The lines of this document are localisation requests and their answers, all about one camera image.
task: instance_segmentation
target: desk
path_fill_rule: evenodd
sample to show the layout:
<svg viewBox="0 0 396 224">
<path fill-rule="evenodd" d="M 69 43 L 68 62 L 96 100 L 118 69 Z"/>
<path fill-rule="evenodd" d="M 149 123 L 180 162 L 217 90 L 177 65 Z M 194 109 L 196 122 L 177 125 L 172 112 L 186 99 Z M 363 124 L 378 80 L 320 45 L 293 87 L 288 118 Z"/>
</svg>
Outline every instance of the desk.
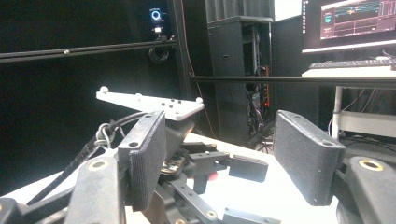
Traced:
<svg viewBox="0 0 396 224">
<path fill-rule="evenodd" d="M 193 133 L 187 135 L 185 142 L 217 144 L 219 151 L 227 151 L 231 155 L 237 154 L 260 159 L 269 164 L 267 176 L 263 183 L 228 176 L 228 171 L 219 172 L 219 176 L 215 181 L 208 182 L 206 193 L 201 195 L 201 197 L 212 206 L 218 213 L 219 218 L 222 218 L 223 211 L 227 206 L 264 217 L 280 219 L 282 224 L 337 223 L 335 209 L 338 200 L 333 198 L 331 206 L 310 206 L 273 155 L 238 147 Z M 14 198 L 19 203 L 27 203 L 42 188 L 47 186 L 56 175 L 51 175 L 31 185 L 17 189 L 4 197 Z M 77 172 L 74 172 L 51 195 L 72 187 L 76 179 Z M 191 188 L 192 184 L 192 180 L 189 180 L 188 185 Z M 128 223 L 148 223 L 141 213 L 132 213 L 132 209 L 129 207 L 126 207 L 126 214 Z"/>
<path fill-rule="evenodd" d="M 380 67 L 350 67 L 310 69 L 303 77 L 395 77 L 396 71 L 388 66 Z M 375 86 L 367 83 L 368 88 Z M 332 112 L 332 137 L 338 139 L 340 130 L 356 133 L 370 133 L 387 137 L 396 137 L 396 117 L 360 112 L 342 111 L 343 86 L 335 87 L 334 111 Z"/>
</svg>

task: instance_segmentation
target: computer monitor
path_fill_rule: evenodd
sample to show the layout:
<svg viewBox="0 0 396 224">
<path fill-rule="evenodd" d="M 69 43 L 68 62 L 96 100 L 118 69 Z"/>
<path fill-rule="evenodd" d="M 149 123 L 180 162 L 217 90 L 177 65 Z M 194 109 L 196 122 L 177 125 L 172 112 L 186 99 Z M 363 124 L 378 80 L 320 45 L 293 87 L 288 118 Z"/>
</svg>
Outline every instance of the computer monitor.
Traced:
<svg viewBox="0 0 396 224">
<path fill-rule="evenodd" d="M 396 0 L 303 0 L 303 53 L 396 46 Z"/>
</svg>

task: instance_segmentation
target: motion capture camera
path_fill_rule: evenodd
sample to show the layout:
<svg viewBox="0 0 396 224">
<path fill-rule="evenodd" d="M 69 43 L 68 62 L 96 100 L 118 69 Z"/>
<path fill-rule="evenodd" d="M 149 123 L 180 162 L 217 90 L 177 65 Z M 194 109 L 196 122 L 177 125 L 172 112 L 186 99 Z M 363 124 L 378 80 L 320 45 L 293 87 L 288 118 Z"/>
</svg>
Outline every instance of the motion capture camera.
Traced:
<svg viewBox="0 0 396 224">
<path fill-rule="evenodd" d="M 163 14 L 159 8 L 152 8 L 149 10 L 151 22 L 154 25 L 154 32 L 159 34 L 162 30 Z"/>
</svg>

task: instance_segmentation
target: black wall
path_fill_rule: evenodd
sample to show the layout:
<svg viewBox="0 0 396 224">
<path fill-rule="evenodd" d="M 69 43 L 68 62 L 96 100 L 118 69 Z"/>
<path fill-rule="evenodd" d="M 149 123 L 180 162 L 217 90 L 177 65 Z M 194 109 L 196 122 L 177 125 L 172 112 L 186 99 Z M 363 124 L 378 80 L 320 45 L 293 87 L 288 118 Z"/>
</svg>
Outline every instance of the black wall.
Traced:
<svg viewBox="0 0 396 224">
<path fill-rule="evenodd" d="M 92 3 L 103 11 L 106 11 L 107 4 L 111 4 L 108 1 L 102 5 L 97 5 L 96 1 Z M 117 4 L 123 6 L 124 11 L 120 13 L 126 15 L 118 22 L 123 22 L 120 26 L 126 27 L 124 31 L 127 34 L 124 35 L 129 35 L 128 40 L 154 40 L 149 9 L 160 7 L 167 12 L 166 1 L 117 1 Z M 28 6 L 7 10 L 11 9 L 15 15 L 34 10 Z M 75 10 L 79 9 L 87 10 L 76 6 Z M 58 7 L 53 10 L 63 12 Z M 111 14 L 103 14 L 102 17 L 102 21 L 114 19 Z M 21 21 L 8 21 L 9 26 L 14 27 L 18 27 L 18 22 Z M 73 25 L 87 24 L 79 24 L 77 20 Z M 80 34 L 81 29 L 69 30 L 74 32 L 70 36 L 76 38 L 90 35 L 89 29 L 85 31 L 87 33 Z M 7 46 L 7 49 L 29 46 L 31 40 L 16 42 L 14 35 L 2 33 L 0 42 L 18 45 Z M 59 46 L 66 40 L 59 35 L 53 40 L 56 43 L 48 43 L 45 47 Z M 94 43 L 87 38 L 82 45 L 92 46 Z M 135 112 L 97 100 L 95 93 L 101 86 L 117 92 L 180 98 L 175 53 L 171 50 L 164 64 L 152 63 L 147 49 L 0 63 L 0 195 L 61 171 L 93 137 L 100 124 Z"/>
<path fill-rule="evenodd" d="M 315 60 L 303 55 L 301 17 L 277 21 L 272 26 L 273 68 L 276 77 L 300 77 Z M 302 84 L 279 84 L 273 87 L 275 110 L 301 114 L 318 125 L 319 89 Z"/>
</svg>

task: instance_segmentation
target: black plastic part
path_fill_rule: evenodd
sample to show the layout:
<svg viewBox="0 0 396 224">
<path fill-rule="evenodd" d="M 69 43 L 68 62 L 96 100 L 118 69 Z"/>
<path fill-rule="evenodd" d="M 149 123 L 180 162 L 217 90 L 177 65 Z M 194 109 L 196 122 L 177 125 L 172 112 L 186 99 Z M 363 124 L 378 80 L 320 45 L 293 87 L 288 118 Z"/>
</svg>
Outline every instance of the black plastic part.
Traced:
<svg viewBox="0 0 396 224">
<path fill-rule="evenodd" d="M 23 223 L 23 217 L 17 202 L 10 198 L 0 199 L 0 223 L 17 224 Z"/>
<path fill-rule="evenodd" d="M 276 114 L 274 155 L 311 205 L 329 205 L 345 146 L 298 114 Z"/>
<path fill-rule="evenodd" d="M 117 160 L 89 160 L 78 173 L 65 224 L 125 223 Z"/>
<path fill-rule="evenodd" d="M 206 191 L 206 183 L 208 176 L 216 171 L 227 169 L 224 161 L 230 159 L 230 156 L 224 152 L 212 151 L 207 153 L 190 154 L 191 161 L 197 167 L 195 170 L 196 181 L 194 181 L 194 190 L 198 194 L 203 194 Z"/>
<path fill-rule="evenodd" d="M 155 188 L 149 208 L 142 213 L 151 224 L 177 223 L 177 220 L 188 223 L 177 210 L 174 197 L 160 185 Z"/>
<path fill-rule="evenodd" d="M 218 215 L 201 197 L 182 180 L 169 182 L 172 188 L 186 202 L 190 210 L 205 224 L 218 223 Z"/>
<path fill-rule="evenodd" d="M 267 175 L 268 163 L 258 159 L 234 155 L 231 158 L 229 175 L 264 182 Z"/>
<path fill-rule="evenodd" d="M 120 168 L 129 170 L 129 189 L 134 211 L 149 207 L 166 154 L 163 111 L 142 117 L 118 147 Z"/>
<path fill-rule="evenodd" d="M 396 223 L 396 171 L 382 161 L 350 159 L 346 179 L 364 223 Z"/>
<path fill-rule="evenodd" d="M 190 119 L 174 121 L 167 119 L 166 124 L 166 159 L 169 160 L 180 148 L 184 138 L 192 131 L 195 123 Z"/>
<path fill-rule="evenodd" d="M 27 208 L 22 209 L 25 220 L 29 223 L 49 217 L 50 215 L 66 208 L 70 203 L 73 189 L 67 189 L 48 199 L 34 203 Z"/>
<path fill-rule="evenodd" d="M 183 143 L 181 147 L 187 149 L 190 154 L 217 151 L 216 144 L 204 144 L 203 142 Z"/>
<path fill-rule="evenodd" d="M 222 222 L 238 224 L 280 224 L 280 220 L 274 218 L 261 217 L 255 214 L 233 210 L 231 208 L 225 209 Z"/>
</svg>

